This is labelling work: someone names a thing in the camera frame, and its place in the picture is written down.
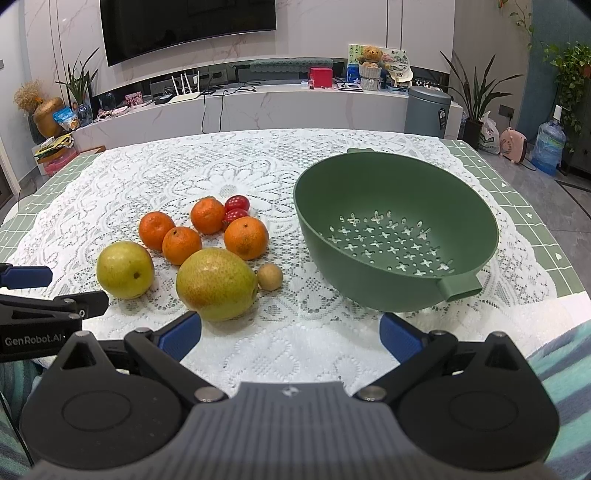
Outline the red box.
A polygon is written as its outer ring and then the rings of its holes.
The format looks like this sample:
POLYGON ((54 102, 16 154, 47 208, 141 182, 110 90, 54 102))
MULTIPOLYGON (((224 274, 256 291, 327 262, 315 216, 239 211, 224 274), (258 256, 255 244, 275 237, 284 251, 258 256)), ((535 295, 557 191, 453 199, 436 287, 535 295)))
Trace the red box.
POLYGON ((308 71, 308 87, 311 89, 331 89, 332 85, 332 68, 311 67, 308 71))

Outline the orange mandarin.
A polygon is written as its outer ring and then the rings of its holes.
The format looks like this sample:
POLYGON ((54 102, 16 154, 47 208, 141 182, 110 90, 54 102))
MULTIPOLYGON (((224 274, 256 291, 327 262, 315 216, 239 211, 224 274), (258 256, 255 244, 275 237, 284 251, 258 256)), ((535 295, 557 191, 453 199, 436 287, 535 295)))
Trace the orange mandarin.
POLYGON ((163 238, 162 254, 172 265, 180 266, 202 248, 200 234, 188 227, 174 227, 163 238))
POLYGON ((249 216, 232 221, 223 235, 225 248, 242 260, 262 257, 266 253, 269 240, 266 225, 259 219, 249 216))
POLYGON ((149 212, 139 222, 138 235, 147 248, 161 252, 165 235, 174 227, 175 223, 168 215, 159 211, 149 212))
POLYGON ((193 227, 204 235, 221 231, 225 215, 224 206, 212 196, 201 198, 190 211, 193 227))

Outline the white wifi router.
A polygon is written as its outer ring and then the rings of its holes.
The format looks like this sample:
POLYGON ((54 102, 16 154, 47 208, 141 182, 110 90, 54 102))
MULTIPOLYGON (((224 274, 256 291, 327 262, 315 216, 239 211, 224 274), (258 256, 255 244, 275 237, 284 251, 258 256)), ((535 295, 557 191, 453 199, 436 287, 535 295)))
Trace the white wifi router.
POLYGON ((195 76, 194 79, 197 83, 192 85, 185 72, 180 73, 178 77, 172 76, 171 82, 174 95, 170 103, 181 103, 197 99, 200 95, 199 77, 195 76))

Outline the orange mandarin back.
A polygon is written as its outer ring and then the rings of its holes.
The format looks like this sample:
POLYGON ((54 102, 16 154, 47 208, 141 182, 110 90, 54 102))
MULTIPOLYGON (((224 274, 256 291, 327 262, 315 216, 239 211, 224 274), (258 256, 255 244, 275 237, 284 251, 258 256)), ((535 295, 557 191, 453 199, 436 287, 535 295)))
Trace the orange mandarin back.
POLYGON ((204 235, 221 231, 225 215, 224 206, 212 196, 201 198, 190 211, 193 227, 204 235))

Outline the white marble tv console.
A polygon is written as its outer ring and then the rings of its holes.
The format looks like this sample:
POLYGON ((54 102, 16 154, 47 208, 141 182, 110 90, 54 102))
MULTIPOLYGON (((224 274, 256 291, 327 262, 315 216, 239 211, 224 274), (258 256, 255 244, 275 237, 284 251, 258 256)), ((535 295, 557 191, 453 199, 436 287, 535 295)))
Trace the white marble tv console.
POLYGON ((408 95, 308 89, 298 84, 228 89, 181 103, 137 107, 73 132, 80 151, 202 133, 328 128, 403 132, 408 95))

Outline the pink storage box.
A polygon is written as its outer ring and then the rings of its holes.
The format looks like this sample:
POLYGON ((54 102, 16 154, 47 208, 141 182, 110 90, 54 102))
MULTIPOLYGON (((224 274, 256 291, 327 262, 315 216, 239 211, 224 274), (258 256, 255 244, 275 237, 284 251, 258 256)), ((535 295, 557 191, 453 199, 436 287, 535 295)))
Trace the pink storage box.
POLYGON ((38 168, 42 175, 51 177, 78 156, 75 147, 61 148, 38 161, 38 168))

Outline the potted long-leaf plant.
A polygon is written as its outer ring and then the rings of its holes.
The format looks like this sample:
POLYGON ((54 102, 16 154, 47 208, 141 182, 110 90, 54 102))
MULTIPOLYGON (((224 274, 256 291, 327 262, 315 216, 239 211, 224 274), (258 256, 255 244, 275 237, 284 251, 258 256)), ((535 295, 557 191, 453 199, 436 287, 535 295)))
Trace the potted long-leaf plant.
POLYGON ((440 54, 450 67, 451 74, 460 82, 459 88, 452 85, 449 88, 460 96, 466 107, 467 119, 464 141, 477 150, 484 125, 482 118, 487 111, 487 107, 495 99, 511 96, 510 92, 500 91, 498 87, 522 77, 522 74, 513 74, 501 79, 490 79, 489 74, 496 59, 496 56, 493 55, 482 74, 478 72, 477 67, 474 67, 472 76, 469 76, 463 62, 455 52, 452 52, 451 58, 443 51, 440 54))

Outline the large yellow-green pear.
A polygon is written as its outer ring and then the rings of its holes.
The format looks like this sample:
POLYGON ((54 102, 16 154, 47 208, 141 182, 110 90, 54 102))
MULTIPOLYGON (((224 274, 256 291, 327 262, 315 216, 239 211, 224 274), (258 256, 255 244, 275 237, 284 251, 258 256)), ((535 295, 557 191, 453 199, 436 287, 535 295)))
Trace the large yellow-green pear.
POLYGON ((252 268, 221 248, 193 253, 179 267, 175 286, 187 309, 207 322, 224 322, 242 315, 259 291, 252 268))

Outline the green colander bowl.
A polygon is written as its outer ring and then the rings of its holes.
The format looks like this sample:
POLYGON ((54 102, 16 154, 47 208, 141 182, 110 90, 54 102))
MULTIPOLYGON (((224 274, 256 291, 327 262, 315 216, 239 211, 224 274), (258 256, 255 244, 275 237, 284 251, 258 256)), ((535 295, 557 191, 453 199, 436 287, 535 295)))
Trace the green colander bowl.
POLYGON ((469 298, 499 241, 485 200, 457 176, 408 156, 349 150, 294 186, 311 259, 335 290, 383 312, 469 298))

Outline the red cherry tomato front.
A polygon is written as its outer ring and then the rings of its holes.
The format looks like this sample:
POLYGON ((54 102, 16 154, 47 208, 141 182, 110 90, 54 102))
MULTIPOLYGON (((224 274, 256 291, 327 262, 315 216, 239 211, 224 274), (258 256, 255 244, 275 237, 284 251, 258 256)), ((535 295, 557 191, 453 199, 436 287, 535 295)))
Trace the red cherry tomato front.
POLYGON ((235 208, 232 210, 228 210, 224 214, 223 218, 223 228, 226 229, 233 221, 238 220, 243 217, 249 217, 249 212, 242 208, 235 208))

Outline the pink small heater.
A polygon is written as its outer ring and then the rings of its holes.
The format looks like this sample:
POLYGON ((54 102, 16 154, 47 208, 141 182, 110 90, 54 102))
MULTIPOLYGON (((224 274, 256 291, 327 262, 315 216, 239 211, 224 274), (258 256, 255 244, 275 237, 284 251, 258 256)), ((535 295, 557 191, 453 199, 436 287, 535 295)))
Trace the pink small heater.
POLYGON ((527 138, 512 127, 500 135, 500 154, 514 164, 520 164, 527 153, 527 138))

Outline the smaller yellow-green pear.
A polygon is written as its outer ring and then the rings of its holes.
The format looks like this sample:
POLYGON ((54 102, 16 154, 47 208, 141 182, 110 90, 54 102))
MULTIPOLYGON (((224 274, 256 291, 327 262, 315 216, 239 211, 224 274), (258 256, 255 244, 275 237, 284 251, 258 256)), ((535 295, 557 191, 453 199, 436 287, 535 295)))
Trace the smaller yellow-green pear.
POLYGON ((96 277, 100 286, 114 298, 136 299, 153 283, 152 258, 144 247, 135 242, 114 242, 100 252, 96 277))

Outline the green plant in glass vase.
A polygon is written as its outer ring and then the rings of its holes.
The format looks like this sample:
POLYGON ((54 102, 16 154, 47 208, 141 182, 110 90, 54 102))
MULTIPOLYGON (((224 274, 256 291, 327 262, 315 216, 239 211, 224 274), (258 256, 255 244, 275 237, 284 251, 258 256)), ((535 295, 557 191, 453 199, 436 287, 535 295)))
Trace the green plant in glass vase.
POLYGON ((65 70, 66 79, 57 81, 57 84, 66 87, 70 108, 76 114, 80 127, 89 125, 93 119, 90 90, 98 70, 89 71, 87 66, 98 50, 99 48, 94 49, 84 62, 77 58, 73 65, 68 64, 65 70))

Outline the grey round trash bin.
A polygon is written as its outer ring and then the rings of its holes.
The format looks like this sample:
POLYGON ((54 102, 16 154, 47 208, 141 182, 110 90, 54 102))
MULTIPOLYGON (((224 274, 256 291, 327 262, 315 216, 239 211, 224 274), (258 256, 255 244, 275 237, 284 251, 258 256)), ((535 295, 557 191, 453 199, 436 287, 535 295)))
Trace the grey round trash bin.
POLYGON ((423 86, 410 87, 405 132, 443 138, 451 102, 451 96, 445 92, 423 86))

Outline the golden vase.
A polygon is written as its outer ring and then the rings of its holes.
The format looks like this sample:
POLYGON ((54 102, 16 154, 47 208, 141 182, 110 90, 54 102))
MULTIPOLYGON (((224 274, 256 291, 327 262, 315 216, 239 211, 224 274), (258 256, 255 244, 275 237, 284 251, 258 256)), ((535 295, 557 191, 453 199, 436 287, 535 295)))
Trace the golden vase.
POLYGON ((46 99, 37 106, 33 114, 33 120, 43 137, 55 137, 63 132, 63 128, 53 119, 53 114, 64 107, 64 102, 59 97, 46 99))

